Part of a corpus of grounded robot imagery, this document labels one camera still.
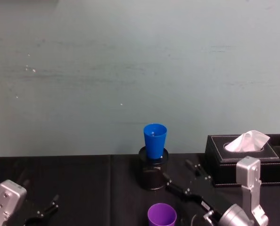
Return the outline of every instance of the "metal bracket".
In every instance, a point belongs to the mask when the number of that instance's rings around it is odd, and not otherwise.
[[[242,185],[243,210],[259,226],[268,225],[268,217],[259,204],[260,201],[260,168],[261,161],[253,157],[245,157],[236,165],[236,182]]]
[[[11,180],[0,183],[0,226],[4,226],[21,207],[26,194],[26,189]]]

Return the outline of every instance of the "cup rim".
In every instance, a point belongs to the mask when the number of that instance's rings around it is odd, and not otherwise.
[[[153,207],[155,207],[155,206],[157,206],[157,205],[168,206],[168,207],[170,207],[170,208],[173,210],[173,212],[174,212],[174,220],[173,220],[170,224],[167,224],[167,225],[159,225],[159,224],[154,223],[154,222],[149,218],[149,211],[150,211],[150,209],[153,208]],[[162,202],[160,202],[160,203],[155,203],[155,204],[153,204],[153,205],[148,209],[148,220],[149,220],[150,222],[152,222],[152,223],[153,223],[154,225],[156,225],[156,226],[169,226],[169,225],[171,225],[172,223],[174,223],[174,222],[177,220],[177,212],[176,212],[176,210],[175,210],[171,205],[169,205],[169,204],[167,204],[167,203],[162,203]]]
[[[151,124],[146,125],[146,126],[143,128],[143,133],[144,133],[145,135],[150,136],[150,134],[148,134],[148,133],[145,132],[145,128],[146,128],[147,126],[151,126],[151,125],[158,125],[158,126],[164,127],[164,128],[165,128],[165,133],[164,133],[164,134],[167,133],[167,127],[166,127],[165,125],[160,124],[160,123],[151,123]]]

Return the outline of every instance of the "purple plastic cup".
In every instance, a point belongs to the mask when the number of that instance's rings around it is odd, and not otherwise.
[[[149,226],[174,226],[176,219],[174,208],[165,203],[154,204],[148,210]]]

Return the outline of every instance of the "blue plastic cup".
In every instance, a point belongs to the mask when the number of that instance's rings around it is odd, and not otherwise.
[[[147,157],[159,159],[163,154],[167,128],[161,124],[149,124],[143,132]]]

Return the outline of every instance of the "plastic cup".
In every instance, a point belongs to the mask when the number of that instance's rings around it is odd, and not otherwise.
[[[176,219],[174,208],[165,203],[154,204],[148,210],[149,226],[174,226]]]
[[[167,128],[161,124],[149,124],[143,132],[147,157],[159,159],[163,154]]]

